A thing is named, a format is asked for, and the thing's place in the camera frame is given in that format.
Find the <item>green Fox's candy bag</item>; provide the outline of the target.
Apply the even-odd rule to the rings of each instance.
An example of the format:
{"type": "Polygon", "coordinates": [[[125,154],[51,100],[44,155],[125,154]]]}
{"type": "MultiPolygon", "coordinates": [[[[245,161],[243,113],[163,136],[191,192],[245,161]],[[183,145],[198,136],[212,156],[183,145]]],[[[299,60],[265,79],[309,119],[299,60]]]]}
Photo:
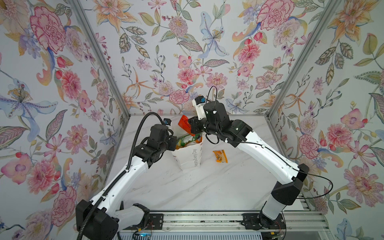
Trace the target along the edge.
{"type": "Polygon", "coordinates": [[[188,145],[188,144],[196,144],[196,143],[200,143],[201,142],[201,135],[200,134],[197,134],[197,135],[184,135],[182,136],[181,138],[178,139],[177,141],[177,145],[179,146],[184,146],[184,145],[188,145]]]}

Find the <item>red snack packet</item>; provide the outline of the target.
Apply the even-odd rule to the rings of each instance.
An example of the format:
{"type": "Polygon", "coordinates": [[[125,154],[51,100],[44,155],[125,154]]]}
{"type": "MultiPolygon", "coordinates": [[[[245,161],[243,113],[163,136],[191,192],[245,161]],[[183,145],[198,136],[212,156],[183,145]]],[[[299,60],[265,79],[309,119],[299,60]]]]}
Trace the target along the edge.
{"type": "Polygon", "coordinates": [[[193,135],[191,132],[191,124],[189,123],[189,118],[185,115],[182,115],[181,119],[178,122],[180,128],[182,128],[189,135],[193,135]]]}

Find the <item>white paper bag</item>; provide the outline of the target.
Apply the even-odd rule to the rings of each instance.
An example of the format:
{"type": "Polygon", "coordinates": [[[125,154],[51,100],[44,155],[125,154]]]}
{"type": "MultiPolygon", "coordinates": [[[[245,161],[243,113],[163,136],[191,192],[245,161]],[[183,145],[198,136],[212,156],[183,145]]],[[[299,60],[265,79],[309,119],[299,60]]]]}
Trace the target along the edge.
{"type": "MultiPolygon", "coordinates": [[[[174,132],[174,136],[177,137],[177,141],[184,135],[189,135],[182,128],[179,127],[178,121],[171,124],[171,130],[174,132]]],[[[172,155],[178,163],[180,169],[183,172],[196,170],[200,168],[202,155],[203,155],[203,141],[204,137],[200,134],[202,139],[200,143],[188,144],[187,147],[175,150],[172,155]]]]}

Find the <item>small orange snack packet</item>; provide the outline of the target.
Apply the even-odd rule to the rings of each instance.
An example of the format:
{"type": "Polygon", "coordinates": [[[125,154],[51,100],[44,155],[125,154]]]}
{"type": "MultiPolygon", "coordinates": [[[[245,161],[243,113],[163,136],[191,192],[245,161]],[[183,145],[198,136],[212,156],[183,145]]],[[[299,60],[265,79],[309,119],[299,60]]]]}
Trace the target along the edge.
{"type": "Polygon", "coordinates": [[[224,150],[214,150],[213,153],[216,157],[216,162],[226,164],[228,163],[228,158],[224,150]]]}

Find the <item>orange Fox's candy bag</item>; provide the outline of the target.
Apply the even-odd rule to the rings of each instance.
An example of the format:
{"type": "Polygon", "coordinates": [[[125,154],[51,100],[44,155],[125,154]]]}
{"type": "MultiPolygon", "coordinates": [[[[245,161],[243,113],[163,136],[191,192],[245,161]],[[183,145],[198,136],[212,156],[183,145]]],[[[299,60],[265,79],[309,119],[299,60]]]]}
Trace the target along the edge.
{"type": "Polygon", "coordinates": [[[184,145],[184,146],[179,146],[179,145],[177,145],[177,146],[176,146],[176,150],[179,150],[179,149],[182,149],[182,148],[185,148],[185,147],[187,147],[187,145],[184,145]]]}

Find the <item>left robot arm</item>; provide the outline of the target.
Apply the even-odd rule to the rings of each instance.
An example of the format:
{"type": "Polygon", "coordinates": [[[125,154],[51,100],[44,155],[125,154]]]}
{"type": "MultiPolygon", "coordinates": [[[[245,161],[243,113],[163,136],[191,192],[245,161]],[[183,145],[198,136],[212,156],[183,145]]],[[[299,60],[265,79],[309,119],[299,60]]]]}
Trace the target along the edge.
{"type": "Polygon", "coordinates": [[[167,125],[151,127],[150,136],[134,147],[132,159],[113,180],[90,201],[82,200],[76,206],[78,239],[112,240],[126,229],[143,230],[149,225],[150,210],[141,204],[119,209],[123,197],[138,178],[161,159],[164,152],[174,151],[177,138],[167,125]]]}

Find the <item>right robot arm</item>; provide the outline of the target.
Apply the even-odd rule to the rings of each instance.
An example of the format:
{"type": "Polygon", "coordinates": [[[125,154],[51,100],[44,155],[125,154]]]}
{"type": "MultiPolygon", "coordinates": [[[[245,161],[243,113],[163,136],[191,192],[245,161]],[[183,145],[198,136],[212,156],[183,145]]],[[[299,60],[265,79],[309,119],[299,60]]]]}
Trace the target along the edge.
{"type": "Polygon", "coordinates": [[[286,206],[297,199],[309,174],[305,164],[295,164],[270,147],[244,121],[230,120],[225,106],[199,96],[193,101],[197,116],[188,120],[193,134],[206,133],[247,153],[266,168],[276,179],[271,195],[259,217],[274,221],[286,206]]]}

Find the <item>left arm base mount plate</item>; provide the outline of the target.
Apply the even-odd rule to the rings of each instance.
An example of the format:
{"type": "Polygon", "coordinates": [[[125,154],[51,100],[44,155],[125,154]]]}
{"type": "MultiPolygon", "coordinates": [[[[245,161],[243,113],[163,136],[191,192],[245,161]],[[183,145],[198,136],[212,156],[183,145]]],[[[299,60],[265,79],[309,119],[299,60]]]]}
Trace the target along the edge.
{"type": "Polygon", "coordinates": [[[162,230],[164,223],[164,214],[148,214],[138,224],[124,228],[124,230],[162,230]]]}

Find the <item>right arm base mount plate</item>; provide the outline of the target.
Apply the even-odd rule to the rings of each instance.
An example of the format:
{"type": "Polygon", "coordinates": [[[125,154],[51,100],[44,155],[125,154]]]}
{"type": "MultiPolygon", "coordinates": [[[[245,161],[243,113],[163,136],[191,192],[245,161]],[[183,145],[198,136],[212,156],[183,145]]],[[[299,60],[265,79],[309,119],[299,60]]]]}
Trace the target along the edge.
{"type": "Polygon", "coordinates": [[[287,225],[286,221],[283,218],[282,214],[278,214],[278,217],[275,220],[270,220],[265,217],[262,213],[248,213],[242,214],[243,220],[241,225],[246,228],[246,230],[285,230],[287,225]]]}

